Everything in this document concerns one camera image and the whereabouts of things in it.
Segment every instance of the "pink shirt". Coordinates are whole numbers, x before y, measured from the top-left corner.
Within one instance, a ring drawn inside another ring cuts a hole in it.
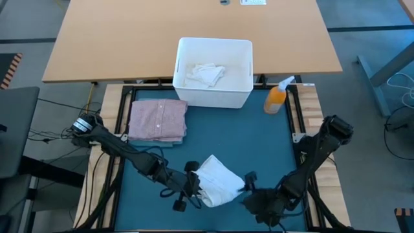
[[[132,140],[181,141],[186,134],[182,100],[139,100],[132,103],[129,138]]]

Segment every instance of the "white plastic bin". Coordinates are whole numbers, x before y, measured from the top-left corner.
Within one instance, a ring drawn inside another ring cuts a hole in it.
[[[196,64],[226,68],[214,87],[186,87],[187,73]],[[181,38],[175,61],[173,86],[191,106],[241,108],[253,90],[253,46],[241,39]]]

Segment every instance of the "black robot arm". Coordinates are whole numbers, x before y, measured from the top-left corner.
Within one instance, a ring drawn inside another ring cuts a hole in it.
[[[305,160],[297,170],[284,176],[275,188],[255,188],[256,173],[247,174],[243,190],[252,191],[243,200],[247,210],[255,215],[258,223],[270,227],[279,224],[282,217],[291,216],[284,214],[284,211],[294,210],[299,205],[306,194],[311,175],[332,152],[349,143],[352,134],[352,126],[337,116],[328,116],[315,136],[304,136],[295,144],[295,154]]]
[[[86,114],[73,123],[74,138],[72,143],[76,146],[89,147],[92,141],[99,142],[103,152],[109,156],[123,157],[131,161],[139,174],[153,182],[163,184],[170,193],[180,193],[179,200],[175,202],[173,209],[185,211],[184,197],[191,197],[199,190],[200,180],[197,174],[191,172],[199,167],[198,162],[188,162],[184,171],[179,172],[168,168],[168,161],[156,153],[138,151],[128,143],[113,135],[104,127],[99,115]]]

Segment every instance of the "spray bottle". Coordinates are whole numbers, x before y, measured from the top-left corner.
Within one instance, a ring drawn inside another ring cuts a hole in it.
[[[295,77],[291,76],[282,82],[279,82],[279,86],[271,88],[269,95],[265,102],[265,113],[276,114],[280,107],[285,103],[286,100],[286,87]]]

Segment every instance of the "white cloth in bin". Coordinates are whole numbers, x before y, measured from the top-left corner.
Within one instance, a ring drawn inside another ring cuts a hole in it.
[[[194,173],[199,176],[202,189],[198,198],[208,207],[233,201],[242,193],[238,190],[245,186],[242,178],[226,168],[214,155],[210,155]]]
[[[200,87],[214,87],[219,78],[224,76],[225,70],[223,66],[216,67],[214,63],[196,65],[191,73],[187,74],[187,78],[202,83],[202,85],[199,85]]]

